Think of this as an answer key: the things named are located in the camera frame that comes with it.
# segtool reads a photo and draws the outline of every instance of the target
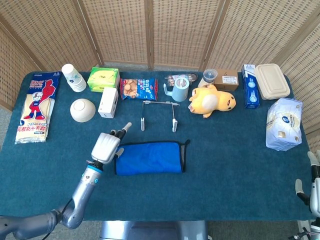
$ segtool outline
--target wicker panel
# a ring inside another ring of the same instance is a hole
[[[295,96],[303,102],[303,126],[320,124],[320,25],[281,65]]]
[[[71,0],[4,0],[0,14],[49,71],[65,63],[80,71],[97,64]]]
[[[305,0],[231,1],[207,68],[270,63],[319,5]]]
[[[0,102],[13,108],[25,75],[37,70],[0,29]]]
[[[310,151],[316,152],[320,150],[320,130],[310,133],[306,136]]]
[[[144,0],[83,0],[106,62],[147,63]]]
[[[154,0],[154,64],[200,67],[219,0]]]

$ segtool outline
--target white label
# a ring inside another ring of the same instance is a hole
[[[222,82],[224,84],[237,84],[237,77],[236,76],[222,76]]]

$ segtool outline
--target brown cardboard box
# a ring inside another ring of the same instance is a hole
[[[216,89],[220,91],[235,91],[239,86],[238,72],[231,69],[217,69],[218,76],[214,79]]]

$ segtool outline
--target teal tablecloth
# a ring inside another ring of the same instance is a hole
[[[164,77],[172,72],[121,72],[124,78],[156,77],[158,101]],[[86,160],[101,132],[132,127],[127,142],[176,140],[191,142],[186,151],[186,172],[117,176],[114,165],[104,169],[86,209],[85,220],[305,220],[308,208],[295,194],[295,180],[311,183],[309,150],[302,144],[287,151],[266,148],[266,118],[275,101],[261,101],[257,109],[244,108],[242,80],[234,96],[235,109],[216,111],[208,119],[191,114],[186,100],[176,107],[176,133],[172,110],[163,105],[145,109],[146,129],[140,129],[142,100],[120,100],[115,118],[98,113],[86,123],[75,122],[71,103],[91,100],[98,108],[101,93],[76,93],[60,79],[47,141],[14,145],[20,114],[32,73],[25,76],[0,153],[0,215],[28,216],[64,205],[75,190]],[[89,73],[83,73],[87,80]]]

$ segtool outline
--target stuffed duck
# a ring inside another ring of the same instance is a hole
[[[214,110],[226,112],[236,106],[236,99],[231,93],[218,91],[212,84],[193,89],[189,101],[191,102],[188,106],[190,112],[203,114],[205,119],[210,117]]]

